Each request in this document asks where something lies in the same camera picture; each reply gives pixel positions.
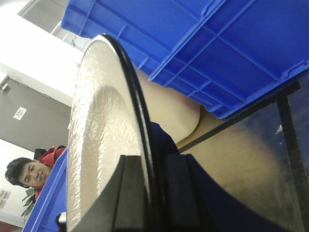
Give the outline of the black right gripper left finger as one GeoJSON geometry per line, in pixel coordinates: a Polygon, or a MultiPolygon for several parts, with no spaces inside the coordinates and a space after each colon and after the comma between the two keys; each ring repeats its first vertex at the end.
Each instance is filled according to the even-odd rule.
{"type": "Polygon", "coordinates": [[[77,232],[142,232],[145,189],[140,156],[121,155],[105,189],[76,226],[77,232]]]}

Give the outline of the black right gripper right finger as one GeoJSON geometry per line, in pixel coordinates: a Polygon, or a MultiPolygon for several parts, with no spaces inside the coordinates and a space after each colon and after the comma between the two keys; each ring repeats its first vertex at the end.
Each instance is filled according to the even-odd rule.
{"type": "Polygon", "coordinates": [[[284,232],[220,187],[191,155],[165,159],[165,191],[171,232],[284,232]]]}

